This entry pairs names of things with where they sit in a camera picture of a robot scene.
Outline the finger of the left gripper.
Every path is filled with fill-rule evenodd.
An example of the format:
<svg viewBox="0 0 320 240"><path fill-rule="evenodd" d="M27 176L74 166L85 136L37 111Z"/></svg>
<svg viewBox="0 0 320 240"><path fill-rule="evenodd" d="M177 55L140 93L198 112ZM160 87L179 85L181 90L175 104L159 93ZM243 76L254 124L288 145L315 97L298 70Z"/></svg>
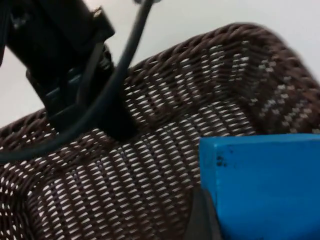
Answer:
<svg viewBox="0 0 320 240"><path fill-rule="evenodd" d="M99 129L118 142L131 139L138 131L136 122L125 106L123 96L122 90L118 89L111 103L99 108L101 117L97 122Z"/></svg>

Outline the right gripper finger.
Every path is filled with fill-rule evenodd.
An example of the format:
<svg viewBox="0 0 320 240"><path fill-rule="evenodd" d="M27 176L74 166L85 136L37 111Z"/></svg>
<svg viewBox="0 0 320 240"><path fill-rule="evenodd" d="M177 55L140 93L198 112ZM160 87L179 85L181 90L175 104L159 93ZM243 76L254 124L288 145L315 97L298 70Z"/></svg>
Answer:
<svg viewBox="0 0 320 240"><path fill-rule="evenodd" d="M222 240L213 199L208 190L192 190L192 207L184 233L185 240Z"/></svg>

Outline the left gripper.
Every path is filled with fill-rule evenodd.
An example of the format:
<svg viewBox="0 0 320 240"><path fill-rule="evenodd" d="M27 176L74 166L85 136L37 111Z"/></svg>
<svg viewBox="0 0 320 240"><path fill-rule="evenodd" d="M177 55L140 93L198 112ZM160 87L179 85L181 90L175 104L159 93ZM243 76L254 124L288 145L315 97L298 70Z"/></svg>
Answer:
<svg viewBox="0 0 320 240"><path fill-rule="evenodd" d="M82 0L2 0L0 48L9 48L35 72L62 72L85 61L97 43L115 30L102 7L90 10ZM27 70L26 77L44 104L50 125L62 133L85 109L77 103L82 74L73 68L41 78Z"/></svg>

